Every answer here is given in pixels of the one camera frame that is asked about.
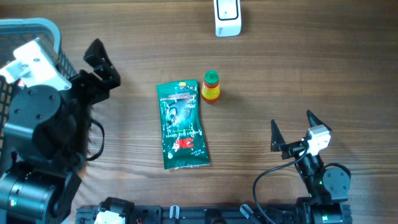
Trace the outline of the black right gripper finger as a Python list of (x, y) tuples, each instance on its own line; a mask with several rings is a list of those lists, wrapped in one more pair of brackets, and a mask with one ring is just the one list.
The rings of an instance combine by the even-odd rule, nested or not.
[(286, 143), (274, 119), (271, 120), (271, 151), (283, 151)]
[(311, 128), (324, 125), (324, 127), (326, 127), (327, 130), (331, 131), (331, 128), (327, 126), (323, 121), (318, 119), (310, 110), (307, 110), (306, 114)]

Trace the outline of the red yellow sauce bottle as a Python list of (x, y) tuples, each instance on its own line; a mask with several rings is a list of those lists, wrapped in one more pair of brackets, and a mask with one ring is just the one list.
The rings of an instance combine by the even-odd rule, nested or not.
[(221, 95), (220, 77), (215, 70), (209, 70), (205, 73), (201, 88), (201, 97), (208, 103), (216, 103)]

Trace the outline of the green glove packet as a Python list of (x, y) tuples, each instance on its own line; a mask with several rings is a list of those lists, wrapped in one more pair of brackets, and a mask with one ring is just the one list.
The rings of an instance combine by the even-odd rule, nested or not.
[(208, 166), (196, 80), (157, 85), (164, 169)]

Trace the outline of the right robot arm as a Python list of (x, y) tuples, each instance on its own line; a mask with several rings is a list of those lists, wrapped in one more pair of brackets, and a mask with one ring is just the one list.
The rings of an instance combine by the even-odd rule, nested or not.
[(271, 151), (281, 152), (282, 159), (294, 158), (308, 197), (299, 197), (295, 204), (270, 205), (268, 215), (276, 223), (329, 224), (353, 222), (348, 200), (350, 170), (339, 164), (324, 164), (320, 151), (326, 149), (332, 129), (307, 111), (310, 127), (299, 141), (287, 144), (275, 120), (271, 121)]

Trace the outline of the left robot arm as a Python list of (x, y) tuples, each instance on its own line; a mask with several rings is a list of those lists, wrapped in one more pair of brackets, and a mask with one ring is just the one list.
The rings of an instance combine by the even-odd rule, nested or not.
[(1, 69), (9, 84), (24, 84), (4, 125), (11, 165), (1, 176), (2, 223), (61, 223), (71, 212), (78, 171), (95, 160), (87, 154), (96, 123), (90, 109), (121, 83), (99, 39), (83, 58), (93, 71), (65, 77), (52, 45), (35, 39), (15, 49), (14, 60)]

